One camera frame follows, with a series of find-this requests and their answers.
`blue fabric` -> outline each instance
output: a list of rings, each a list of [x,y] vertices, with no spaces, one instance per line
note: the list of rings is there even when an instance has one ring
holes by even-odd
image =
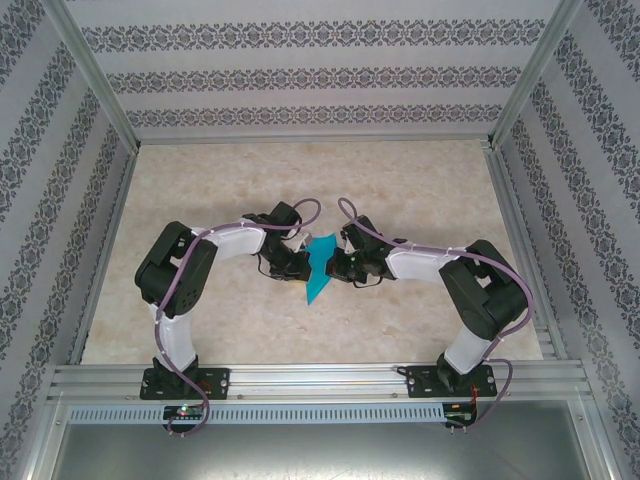
[[[311,278],[307,282],[307,305],[311,305],[311,302],[331,280],[331,277],[324,273],[324,270],[337,246],[336,236],[329,235],[328,237],[314,238],[311,245],[306,248],[310,254],[309,264],[311,265]]]

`patterned wallpaper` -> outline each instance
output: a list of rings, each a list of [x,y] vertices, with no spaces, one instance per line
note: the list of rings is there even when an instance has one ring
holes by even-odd
[[[502,154],[569,353],[640,478],[640,15],[587,1]]]
[[[69,360],[130,161],[41,5],[0,6],[0,479]]]
[[[486,135],[557,1],[68,5],[150,140]]]

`metal bar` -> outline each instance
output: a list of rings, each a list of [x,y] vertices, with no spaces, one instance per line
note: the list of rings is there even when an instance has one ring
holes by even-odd
[[[556,7],[553,16],[549,20],[547,28],[542,33],[540,41],[536,45],[533,54],[527,62],[522,75],[518,79],[511,96],[507,100],[496,126],[491,132],[492,146],[496,147],[504,142],[509,134],[509,130],[518,118],[524,104],[529,98],[529,94],[533,90],[536,82],[542,75],[549,59],[553,56],[553,51],[560,43],[560,39],[569,27],[571,20],[575,16],[578,8],[582,4],[581,0],[561,0]]]
[[[507,235],[513,248],[518,271],[522,274],[529,288],[531,288],[531,293],[536,303],[537,323],[547,327],[555,356],[560,360],[567,359],[568,355],[562,342],[547,291],[544,288],[544,281],[534,260],[535,254],[531,239],[527,233],[522,212],[518,208],[513,185],[508,180],[502,156],[499,151],[494,151],[491,148],[485,148],[484,153],[498,205],[504,218]]]
[[[595,400],[572,400],[567,404],[590,478],[621,479]]]
[[[87,83],[100,101],[109,120],[129,152],[137,153],[139,140],[127,115],[118,101],[106,75],[96,60],[82,31],[71,15],[65,0],[43,0],[42,7],[51,19],[65,45],[73,55]]]
[[[359,135],[262,135],[217,137],[145,138],[141,145],[193,145],[207,143],[296,143],[296,142],[425,142],[437,140],[485,140],[477,133],[359,134]]]
[[[67,405],[45,405],[27,466],[20,478],[49,480],[58,460],[71,409]]]
[[[70,407],[70,425],[158,425],[162,405],[77,405]],[[177,419],[193,425],[195,419]],[[351,405],[214,405],[207,420],[216,425],[282,425],[335,423],[444,422],[440,403]]]
[[[73,346],[73,351],[69,359],[69,362],[71,364],[80,363],[80,361],[82,360],[82,352],[84,351],[84,345],[87,340],[87,335],[89,334],[91,322],[93,321],[93,316],[95,315],[96,308],[98,307],[100,291],[102,290],[102,284],[104,283],[104,278],[107,274],[107,266],[109,265],[109,259],[111,258],[113,245],[116,241],[116,234],[118,233],[118,227],[120,226],[120,220],[124,211],[124,205],[127,200],[127,195],[129,194],[129,187],[131,186],[131,180],[133,179],[136,160],[138,159],[137,153],[132,152],[129,155],[131,155],[131,158],[128,161],[127,170],[125,172],[123,185],[124,188],[122,188],[118,198],[116,199],[115,216],[111,219],[111,223],[109,224],[109,231],[107,232],[107,237],[105,240],[106,248],[104,249],[98,263],[98,270],[96,272],[97,281],[93,283],[91,292],[89,293],[89,299],[87,300],[87,308],[85,309],[84,316],[80,321],[77,340],[75,345]]]
[[[215,403],[380,403],[457,402],[467,398],[410,399],[395,364],[238,365],[231,369],[229,399]],[[495,365],[502,388],[507,368]],[[139,399],[147,366],[63,366],[56,369],[48,402],[145,404]],[[591,397],[580,361],[514,362],[506,401]]]

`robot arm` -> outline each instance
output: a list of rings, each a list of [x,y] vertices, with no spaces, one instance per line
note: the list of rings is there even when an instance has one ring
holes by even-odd
[[[271,214],[245,215],[240,221],[251,224],[294,225],[301,221],[298,213],[280,202]],[[151,248],[135,275],[142,298],[149,304],[155,319],[178,267],[173,259],[181,259],[191,242],[204,229],[191,229],[180,222],[168,224]],[[171,361],[182,372],[197,369],[197,356],[191,341],[191,310],[200,299],[214,263],[237,255],[259,254],[270,264],[270,276],[278,280],[308,281],[311,267],[309,254],[294,251],[285,240],[286,231],[264,230],[259,226],[243,226],[213,232],[196,245],[180,283],[160,319],[160,340]],[[154,366],[169,371],[162,355],[156,355]]]
[[[367,217],[357,220],[375,231]],[[446,253],[392,247],[353,224],[345,225],[341,235],[346,247],[335,250],[327,263],[327,275],[354,284],[365,283],[369,274],[390,280],[424,280],[447,289],[464,324],[438,359],[438,378],[451,392],[465,383],[500,331],[527,306],[524,292],[513,279],[490,265]],[[486,240],[458,250],[483,255],[509,267]]]

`marble floor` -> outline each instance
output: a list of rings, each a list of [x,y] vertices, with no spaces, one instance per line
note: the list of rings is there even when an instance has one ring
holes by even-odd
[[[151,362],[153,322],[133,277],[168,222],[214,226],[307,196],[323,205],[314,236],[345,223],[346,196],[385,235],[444,247],[485,238],[514,264],[478,141],[143,146],[83,363]],[[201,363],[432,362],[462,325],[441,286],[334,280],[307,306],[304,284],[256,268],[246,256],[212,270],[194,309]],[[541,359],[533,326],[494,356]]]

